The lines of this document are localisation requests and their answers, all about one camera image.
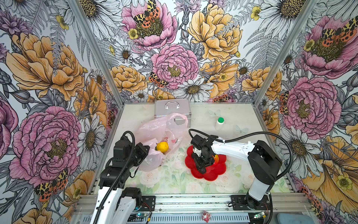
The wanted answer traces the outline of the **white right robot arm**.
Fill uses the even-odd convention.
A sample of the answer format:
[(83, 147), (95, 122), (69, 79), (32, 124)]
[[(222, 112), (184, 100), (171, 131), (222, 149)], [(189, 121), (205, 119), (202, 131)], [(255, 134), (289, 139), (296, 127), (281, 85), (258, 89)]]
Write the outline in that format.
[(264, 141), (240, 143), (222, 140), (214, 135), (207, 138), (196, 135), (192, 138), (191, 145), (193, 147), (191, 158), (201, 175), (208, 174), (209, 167), (219, 165), (220, 155), (242, 159), (250, 164), (254, 180), (246, 196), (238, 200), (238, 205), (246, 206), (251, 210), (257, 209), (263, 203), (264, 195), (279, 179), (278, 172), (282, 161)]

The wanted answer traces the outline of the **yellow bell pepper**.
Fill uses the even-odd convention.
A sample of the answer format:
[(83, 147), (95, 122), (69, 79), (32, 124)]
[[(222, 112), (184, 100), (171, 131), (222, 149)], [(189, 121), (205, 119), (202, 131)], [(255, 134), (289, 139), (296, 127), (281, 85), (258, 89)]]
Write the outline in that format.
[(157, 144), (156, 150), (165, 154), (169, 150), (169, 145), (167, 142), (163, 141)]

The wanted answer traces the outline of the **orange fruit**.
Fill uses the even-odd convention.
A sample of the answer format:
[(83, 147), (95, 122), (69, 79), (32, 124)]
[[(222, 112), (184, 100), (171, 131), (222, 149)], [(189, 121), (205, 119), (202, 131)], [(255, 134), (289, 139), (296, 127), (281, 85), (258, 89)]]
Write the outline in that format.
[(214, 164), (218, 164), (219, 163), (219, 156), (218, 155), (215, 155), (214, 156)]

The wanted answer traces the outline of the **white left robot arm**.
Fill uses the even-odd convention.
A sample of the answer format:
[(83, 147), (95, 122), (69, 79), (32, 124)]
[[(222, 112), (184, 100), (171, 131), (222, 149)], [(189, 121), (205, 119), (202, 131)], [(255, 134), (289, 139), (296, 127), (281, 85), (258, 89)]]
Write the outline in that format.
[(126, 224), (131, 214), (142, 204), (139, 188), (127, 187), (130, 169), (138, 168), (149, 153), (149, 146), (135, 143), (132, 132), (126, 131), (113, 148), (112, 165), (101, 172), (92, 224)]

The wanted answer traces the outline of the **pink plastic bag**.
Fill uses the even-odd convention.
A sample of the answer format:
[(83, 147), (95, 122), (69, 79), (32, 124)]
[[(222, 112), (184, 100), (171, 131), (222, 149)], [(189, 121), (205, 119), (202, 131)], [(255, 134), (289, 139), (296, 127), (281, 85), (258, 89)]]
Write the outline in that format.
[[(135, 132), (136, 143), (149, 146), (148, 156), (140, 164), (139, 170), (149, 172), (163, 165), (167, 156), (179, 148), (188, 131), (189, 120), (186, 115), (172, 113), (168, 116), (142, 123)], [(156, 149), (161, 142), (166, 142), (169, 149), (162, 153)]]

